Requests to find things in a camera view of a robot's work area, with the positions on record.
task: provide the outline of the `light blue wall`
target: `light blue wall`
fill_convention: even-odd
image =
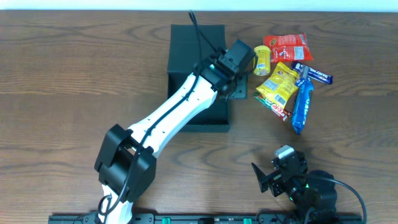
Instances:
[[[398,12],[398,0],[0,0],[0,9]]]

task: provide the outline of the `open box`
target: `open box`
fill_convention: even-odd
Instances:
[[[223,25],[199,26],[203,34],[215,47],[226,49]],[[199,49],[193,25],[172,25],[170,40],[169,78],[167,98],[170,98],[184,83],[192,68],[199,61]],[[213,53],[213,49],[201,37],[202,57]],[[206,110],[192,118],[181,131],[228,132],[229,100],[216,99]]]

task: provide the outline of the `red snack bag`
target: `red snack bag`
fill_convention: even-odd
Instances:
[[[264,45],[271,49],[271,62],[313,60],[305,34],[266,36]]]

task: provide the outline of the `yellow cylindrical container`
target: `yellow cylindrical container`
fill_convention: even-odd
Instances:
[[[271,70],[271,50],[267,46],[261,45],[256,47],[254,51],[258,57],[254,74],[259,76],[268,75]]]

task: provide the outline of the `yellow package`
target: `yellow package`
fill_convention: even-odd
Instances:
[[[287,100],[298,88],[295,85],[295,81],[298,78],[300,78],[300,75],[297,72],[279,62],[271,77],[257,87],[256,90],[265,98],[284,109]]]

